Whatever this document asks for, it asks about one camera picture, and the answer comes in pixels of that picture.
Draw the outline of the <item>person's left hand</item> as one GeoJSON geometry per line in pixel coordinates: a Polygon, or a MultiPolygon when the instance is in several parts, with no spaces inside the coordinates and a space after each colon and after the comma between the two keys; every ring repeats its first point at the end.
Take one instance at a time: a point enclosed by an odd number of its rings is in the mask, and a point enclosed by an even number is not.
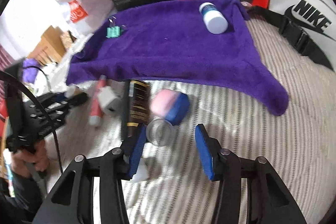
{"type": "Polygon", "coordinates": [[[30,178],[31,172],[28,170],[26,163],[32,163],[38,172],[43,172],[49,167],[50,160],[47,156],[45,140],[35,143],[34,147],[36,150],[34,154],[25,149],[17,153],[11,153],[10,169],[13,173],[24,178],[30,178]]]}

